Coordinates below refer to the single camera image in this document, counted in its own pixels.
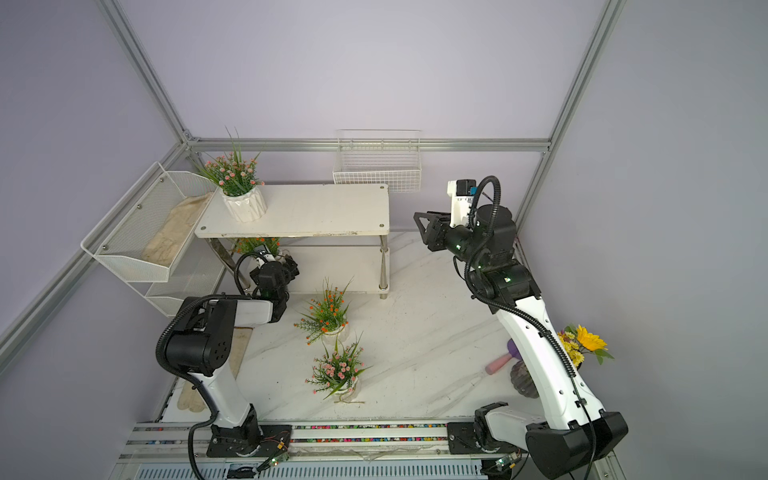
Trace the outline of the orange flower plant white pot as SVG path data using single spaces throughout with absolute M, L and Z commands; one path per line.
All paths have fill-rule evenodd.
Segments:
M 349 325 L 349 304 L 345 298 L 348 287 L 349 283 L 338 287 L 325 279 L 322 289 L 310 299 L 307 311 L 294 324 L 304 333 L 307 345 L 343 342 Z

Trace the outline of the pink flower plant white pot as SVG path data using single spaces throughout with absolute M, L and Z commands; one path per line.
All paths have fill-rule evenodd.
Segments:
M 232 135 L 228 129 L 230 149 L 222 155 L 200 161 L 198 172 L 211 181 L 223 195 L 224 206 L 240 223 L 253 222 L 267 212 L 267 204 L 260 187 L 264 182 L 257 176 L 258 152 L 253 158 L 244 157 L 239 132 Z

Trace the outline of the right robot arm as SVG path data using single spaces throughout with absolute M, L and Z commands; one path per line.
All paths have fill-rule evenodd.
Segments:
M 472 297 L 485 304 L 510 335 L 542 403 L 540 420 L 506 402 L 478 408 L 478 446 L 519 447 L 548 479 L 579 468 L 590 471 L 627 435 L 628 425 L 620 413 L 604 408 L 566 353 L 538 285 L 514 256 L 517 228 L 511 212 L 482 205 L 465 225 L 451 225 L 450 214 L 443 212 L 417 212 L 413 218 L 429 250 L 447 250 L 463 262 L 462 277 Z

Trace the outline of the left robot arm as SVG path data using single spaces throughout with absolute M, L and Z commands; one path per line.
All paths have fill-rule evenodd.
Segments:
M 254 292 L 209 294 L 186 298 L 162 332 L 155 348 L 158 364 L 189 382 L 203 398 L 219 428 L 243 427 L 253 407 L 237 386 L 230 367 L 235 330 L 254 329 L 280 321 L 287 309 L 288 285 L 299 275 L 287 253 L 276 257 L 251 252 L 260 265 L 251 271 Z

